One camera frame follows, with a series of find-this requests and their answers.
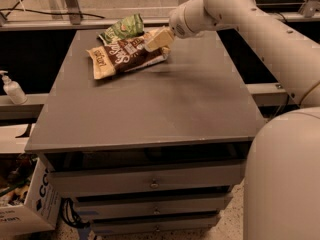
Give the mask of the yellow foam padded gripper finger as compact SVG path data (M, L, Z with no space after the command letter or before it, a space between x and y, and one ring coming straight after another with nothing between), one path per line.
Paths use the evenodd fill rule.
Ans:
M148 52L168 46L174 41L174 33L169 27L161 27L150 30L145 34L145 49Z

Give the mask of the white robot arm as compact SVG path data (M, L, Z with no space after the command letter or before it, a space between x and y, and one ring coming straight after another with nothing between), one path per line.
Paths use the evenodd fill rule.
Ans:
M189 0L169 14L179 38L234 29L297 109L270 120L247 156L243 240L320 240L320 46L255 0Z

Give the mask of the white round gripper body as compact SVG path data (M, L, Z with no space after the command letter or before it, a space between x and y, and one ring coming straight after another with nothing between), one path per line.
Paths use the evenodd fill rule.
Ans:
M185 7L183 5L175 8L169 13L169 27L175 36L185 39L192 36L185 20Z

